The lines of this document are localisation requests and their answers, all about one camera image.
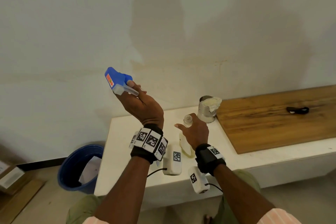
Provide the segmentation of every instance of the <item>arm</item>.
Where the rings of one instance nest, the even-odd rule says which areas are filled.
[[[256,224],[268,211],[275,208],[226,165],[218,165],[213,174],[239,223]]]
[[[164,119],[161,106],[147,95],[146,91],[142,91],[140,85],[136,85],[133,81],[128,81],[127,85],[138,91],[139,95],[136,97],[127,92],[121,96],[116,95],[125,110],[136,117],[142,125],[155,124],[162,131]],[[150,162],[146,157],[133,156],[94,216],[108,223],[136,224],[144,197],[149,166]]]
[[[186,128],[182,124],[175,124],[175,127],[182,130],[188,143],[196,150],[199,145],[208,143],[209,130],[207,124],[199,120],[196,114],[190,115],[192,116],[191,127]],[[226,165],[219,164],[213,173],[239,223],[256,224],[268,211],[275,208]]]
[[[149,162],[132,157],[122,175],[97,208],[95,217],[108,223],[137,223]]]

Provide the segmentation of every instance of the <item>orange label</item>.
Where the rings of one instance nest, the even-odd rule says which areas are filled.
[[[113,83],[109,74],[107,74],[106,79],[107,79],[108,83],[110,84],[110,86],[112,87],[114,85],[114,83]]]

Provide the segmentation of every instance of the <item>baseboard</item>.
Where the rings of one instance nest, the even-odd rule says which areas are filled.
[[[46,168],[46,167],[60,166],[62,165],[65,159],[66,158],[55,158],[55,159],[49,159],[49,160],[44,160],[44,161],[20,164],[20,165],[17,165],[17,167],[26,172],[26,171],[31,171],[31,170],[36,170],[36,169],[41,169],[41,168]]]

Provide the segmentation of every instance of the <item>blue spray bottle trigger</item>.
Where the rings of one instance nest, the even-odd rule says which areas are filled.
[[[127,86],[127,81],[133,80],[132,76],[119,73],[113,67],[109,67],[105,72],[105,78],[115,94],[121,95],[126,91],[135,96],[139,95],[138,91]]]

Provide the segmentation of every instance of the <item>white wall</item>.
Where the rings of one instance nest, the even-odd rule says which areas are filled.
[[[334,84],[335,21],[335,0],[0,0],[0,144],[39,161],[105,140],[126,115],[108,66],[164,109]]]

